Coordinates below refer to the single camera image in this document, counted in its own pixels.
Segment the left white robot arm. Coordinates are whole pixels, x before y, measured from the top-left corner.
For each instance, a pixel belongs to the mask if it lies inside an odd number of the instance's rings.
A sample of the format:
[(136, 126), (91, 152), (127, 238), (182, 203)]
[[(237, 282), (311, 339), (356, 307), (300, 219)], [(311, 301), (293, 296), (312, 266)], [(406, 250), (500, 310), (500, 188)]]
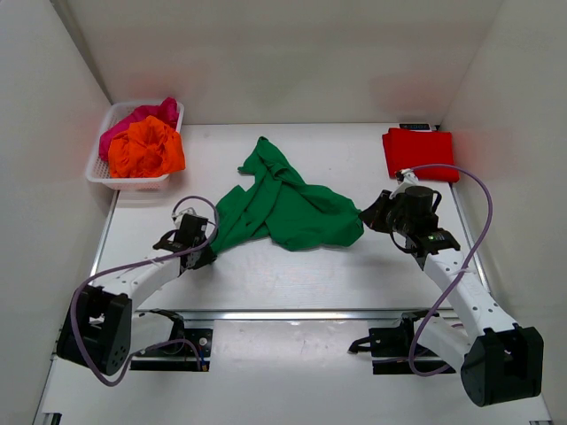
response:
[(207, 218), (189, 210), (174, 222), (175, 229), (153, 245), (142, 266), (116, 269), (79, 290), (58, 337), (59, 358), (97, 370), (96, 376), (106, 379), (124, 370), (136, 355), (196, 349), (187, 342), (179, 313), (163, 307), (138, 311), (166, 284), (214, 260)]

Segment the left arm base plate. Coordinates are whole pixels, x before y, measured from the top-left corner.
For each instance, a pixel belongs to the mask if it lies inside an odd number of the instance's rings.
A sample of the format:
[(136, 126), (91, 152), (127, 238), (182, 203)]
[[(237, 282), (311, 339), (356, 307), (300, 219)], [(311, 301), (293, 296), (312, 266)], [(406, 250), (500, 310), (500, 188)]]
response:
[(214, 345), (214, 324), (211, 321), (187, 321), (183, 337), (196, 350), (187, 344), (158, 348), (135, 356), (129, 369), (147, 372), (208, 372)]

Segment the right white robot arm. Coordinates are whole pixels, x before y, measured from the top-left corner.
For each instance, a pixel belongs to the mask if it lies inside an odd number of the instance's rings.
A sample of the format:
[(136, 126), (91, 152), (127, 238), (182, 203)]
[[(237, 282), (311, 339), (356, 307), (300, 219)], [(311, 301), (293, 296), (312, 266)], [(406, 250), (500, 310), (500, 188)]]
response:
[(439, 192), (419, 185), (383, 190), (360, 217), (376, 232), (404, 237), (401, 251), (446, 294), (461, 327), (437, 313), (406, 312), (398, 326), (370, 330), (349, 351), (406, 358), (425, 349), (460, 376), (476, 406), (535, 398), (541, 393), (543, 338), (536, 328), (520, 326), (464, 265), (460, 245), (439, 227), (440, 200)]

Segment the green t shirt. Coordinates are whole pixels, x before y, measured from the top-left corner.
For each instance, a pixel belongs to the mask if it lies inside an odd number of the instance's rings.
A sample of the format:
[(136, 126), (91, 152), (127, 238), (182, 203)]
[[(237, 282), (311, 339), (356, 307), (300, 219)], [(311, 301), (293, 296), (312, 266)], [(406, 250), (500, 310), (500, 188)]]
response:
[(363, 235), (353, 200), (306, 183), (266, 137), (258, 139), (238, 172), (251, 175), (254, 183), (249, 189), (234, 187), (217, 204), (214, 253), (267, 237), (287, 251), (349, 247)]

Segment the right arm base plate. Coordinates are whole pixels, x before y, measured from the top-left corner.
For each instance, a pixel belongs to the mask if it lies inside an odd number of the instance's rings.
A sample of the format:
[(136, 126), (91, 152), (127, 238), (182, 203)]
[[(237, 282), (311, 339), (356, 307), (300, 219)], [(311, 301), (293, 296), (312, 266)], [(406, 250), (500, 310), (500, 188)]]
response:
[(369, 328), (367, 336), (353, 341), (347, 352), (369, 353), (373, 375), (412, 375), (408, 364), (414, 325), (426, 311), (403, 313), (395, 325)]

